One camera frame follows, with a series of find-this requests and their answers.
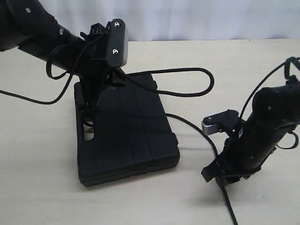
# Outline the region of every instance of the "light wood surface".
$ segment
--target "light wood surface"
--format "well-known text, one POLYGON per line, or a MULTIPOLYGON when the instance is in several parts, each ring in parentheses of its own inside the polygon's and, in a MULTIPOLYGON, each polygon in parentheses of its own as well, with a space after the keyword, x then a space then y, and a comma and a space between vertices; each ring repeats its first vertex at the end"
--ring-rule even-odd
MULTIPOLYGON (((286 58, 299 55, 300 40, 131 42, 124 70, 210 70, 216 84, 208 95, 161 96, 167 113, 200 126, 205 116, 226 109, 240 111, 267 73, 286 58)), ((161 90, 178 92, 203 90, 208 85, 201 73, 154 75, 154 79, 161 90)), ((17 49, 0 54, 2 90, 52 100, 64 82, 50 80, 43 61, 17 49)), ((266 86, 284 83, 280 70, 266 86)), ((180 121, 169 120, 181 153, 176 168, 85 188, 77 177, 73 87, 52 106, 3 95, 0 103, 2 225, 232 224, 216 183, 205 183, 201 176, 202 168, 213 159, 210 146, 180 121)), ((248 107, 245 119, 250 112, 248 107)), ((211 138, 221 151, 226 135, 211 138)), ((281 144, 288 146, 292 141, 287 137, 281 144)), ((277 150, 259 173, 228 187, 240 224, 300 224, 299 161, 299 148, 277 150)))

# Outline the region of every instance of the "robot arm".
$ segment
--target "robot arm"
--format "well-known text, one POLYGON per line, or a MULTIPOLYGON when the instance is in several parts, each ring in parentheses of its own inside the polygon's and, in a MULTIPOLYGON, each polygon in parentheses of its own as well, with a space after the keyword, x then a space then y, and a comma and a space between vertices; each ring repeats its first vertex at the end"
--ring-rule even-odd
POLYGON ((83 38, 73 35, 47 13, 38 0, 0 0, 0 51, 18 47, 21 51, 49 60, 53 50, 65 45, 55 54, 52 63, 70 70, 83 48, 103 34, 84 52, 75 75, 79 76, 87 106, 95 106, 105 86, 124 86, 116 74, 127 61, 128 36, 125 23, 114 19, 108 31, 97 23, 83 38))
POLYGON ((293 79, 285 86, 262 88, 252 102, 252 113, 247 121, 239 122, 238 112, 228 110, 203 119, 206 135, 225 131, 223 152, 207 167, 202 175, 209 182, 216 178, 220 186, 226 186, 249 178, 261 169, 262 164, 274 152, 278 142, 300 122, 300 82, 293 79))

